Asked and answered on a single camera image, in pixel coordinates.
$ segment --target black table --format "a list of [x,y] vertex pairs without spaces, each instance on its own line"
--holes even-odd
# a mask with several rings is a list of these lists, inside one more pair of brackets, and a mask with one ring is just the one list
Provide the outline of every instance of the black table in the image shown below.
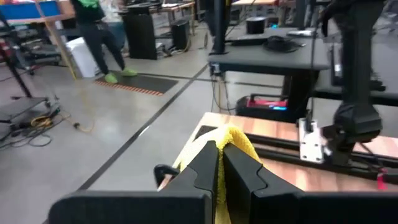
[[[389,43],[389,39],[375,36],[373,40],[373,69],[379,74],[381,80],[386,84],[385,91],[372,91],[371,101],[376,105],[398,106],[398,89],[396,75],[396,58],[398,52],[395,50],[396,44]],[[320,75],[315,88],[315,96],[331,100],[341,100],[341,87],[331,84],[329,73]]]
[[[285,36],[293,28],[266,29],[264,36]],[[280,111],[283,116],[278,121],[294,123],[305,115],[310,95],[311,74],[316,82],[319,71],[328,70],[330,63],[327,58],[327,47],[321,39],[315,41],[313,71],[311,70],[311,38],[294,38],[296,42],[305,44],[291,53],[270,52],[261,45],[257,46],[226,46],[226,54],[210,55],[208,61],[221,72],[252,72],[283,75],[282,95],[288,96],[287,110]]]

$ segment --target black pants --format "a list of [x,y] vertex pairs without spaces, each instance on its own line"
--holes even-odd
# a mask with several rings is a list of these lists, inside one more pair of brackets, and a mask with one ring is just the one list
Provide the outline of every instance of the black pants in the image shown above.
[[102,54],[102,44],[105,44],[121,70],[124,70],[124,59],[120,52],[120,48],[116,43],[114,35],[109,31],[108,25],[105,22],[84,23],[79,24],[78,26],[80,34],[84,38],[86,45],[101,72],[104,74],[109,73],[108,66],[105,63]]

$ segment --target headphones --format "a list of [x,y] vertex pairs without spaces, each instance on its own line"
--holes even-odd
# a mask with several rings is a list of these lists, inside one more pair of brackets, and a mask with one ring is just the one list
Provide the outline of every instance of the headphones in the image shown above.
[[268,37],[262,46],[266,50],[281,53],[294,52],[300,47],[300,45],[292,39],[277,35]]

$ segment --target green shoe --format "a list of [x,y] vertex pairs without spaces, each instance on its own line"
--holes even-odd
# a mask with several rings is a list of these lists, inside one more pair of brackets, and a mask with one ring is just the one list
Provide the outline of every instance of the green shoe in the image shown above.
[[121,75],[133,77],[133,76],[138,75],[138,73],[137,73],[135,70],[133,70],[133,69],[125,68],[125,69],[121,72]]
[[108,74],[105,75],[105,81],[107,83],[111,83],[111,84],[117,84],[118,79],[116,78],[116,75],[109,72]]

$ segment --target wooden table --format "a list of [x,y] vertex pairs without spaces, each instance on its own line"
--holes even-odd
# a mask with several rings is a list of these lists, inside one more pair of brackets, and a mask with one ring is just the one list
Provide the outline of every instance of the wooden table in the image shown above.
[[232,3],[233,6],[250,6],[250,5],[273,5],[276,0],[239,0]]
[[[240,116],[230,116],[218,113],[205,113],[192,132],[189,140],[178,155],[173,167],[178,167],[181,155],[184,151],[190,150],[190,143],[194,140],[196,133],[201,126],[218,127],[223,124],[233,124],[241,128],[245,133],[260,136],[269,136],[288,140],[297,140],[297,130],[294,124],[268,121],[264,119],[247,118]],[[367,146],[376,154],[398,157],[398,139],[379,136]],[[360,146],[356,146],[355,151],[366,152]],[[376,191],[376,181],[362,179],[359,177],[336,174],[324,170],[312,169],[293,164],[262,159],[264,166],[274,174],[294,184],[305,191]],[[166,177],[159,187],[161,189],[169,181]],[[398,185],[386,184],[388,191],[398,190]]]
[[150,13],[158,13],[158,12],[167,12],[167,17],[169,19],[169,24],[171,25],[175,21],[175,12],[178,12],[181,9],[191,8],[191,31],[192,35],[195,35],[195,2],[186,2],[179,6],[174,7],[162,7],[159,10],[156,8],[151,8],[149,10]]

